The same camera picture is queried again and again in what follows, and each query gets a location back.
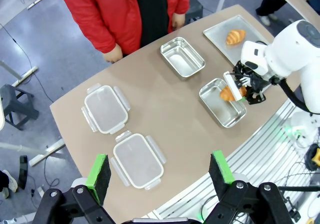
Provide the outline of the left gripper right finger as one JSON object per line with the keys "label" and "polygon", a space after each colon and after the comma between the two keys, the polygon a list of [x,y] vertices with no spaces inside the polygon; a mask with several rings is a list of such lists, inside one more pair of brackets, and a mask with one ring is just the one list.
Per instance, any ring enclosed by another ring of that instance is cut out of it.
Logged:
{"label": "left gripper right finger", "polygon": [[208,173],[218,203],[205,219],[206,224],[231,224],[239,213],[247,214],[255,224],[292,223],[278,187],[272,182],[255,187],[236,180],[222,151],[210,155]]}

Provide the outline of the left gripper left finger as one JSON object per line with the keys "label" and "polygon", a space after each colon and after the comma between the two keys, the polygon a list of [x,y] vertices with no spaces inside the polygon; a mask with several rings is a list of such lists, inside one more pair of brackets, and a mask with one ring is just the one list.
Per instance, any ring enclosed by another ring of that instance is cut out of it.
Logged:
{"label": "left gripper left finger", "polygon": [[109,159],[98,154],[84,185],[62,192],[48,189],[44,193],[33,224],[71,224],[84,217],[89,224],[110,224],[112,218],[103,208],[111,179]]}

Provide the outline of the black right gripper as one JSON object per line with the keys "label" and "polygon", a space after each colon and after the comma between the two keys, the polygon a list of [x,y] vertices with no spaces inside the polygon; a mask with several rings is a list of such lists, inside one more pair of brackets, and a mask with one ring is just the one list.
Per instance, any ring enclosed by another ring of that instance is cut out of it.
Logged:
{"label": "black right gripper", "polygon": [[223,100],[240,101],[243,95],[246,95],[249,105],[259,104],[266,100],[262,90],[270,83],[242,64],[240,60],[234,66],[232,75],[226,71],[223,78],[227,84],[223,89]]}

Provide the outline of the person's left hand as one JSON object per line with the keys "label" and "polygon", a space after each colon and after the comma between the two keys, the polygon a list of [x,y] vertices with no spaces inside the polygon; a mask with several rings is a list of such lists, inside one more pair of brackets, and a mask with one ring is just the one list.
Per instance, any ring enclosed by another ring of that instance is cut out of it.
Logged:
{"label": "person's left hand", "polygon": [[186,20],[185,17],[186,17],[185,14],[173,13],[172,20],[171,20],[172,30],[177,30],[183,27]]}

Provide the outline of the person's right hand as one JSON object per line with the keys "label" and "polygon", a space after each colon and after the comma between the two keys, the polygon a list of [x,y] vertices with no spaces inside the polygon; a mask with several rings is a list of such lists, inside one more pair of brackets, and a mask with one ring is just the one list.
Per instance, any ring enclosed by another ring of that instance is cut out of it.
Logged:
{"label": "person's right hand", "polygon": [[108,53],[103,54],[103,58],[105,61],[110,63],[115,63],[123,58],[123,53],[121,47],[116,44],[113,50]]}

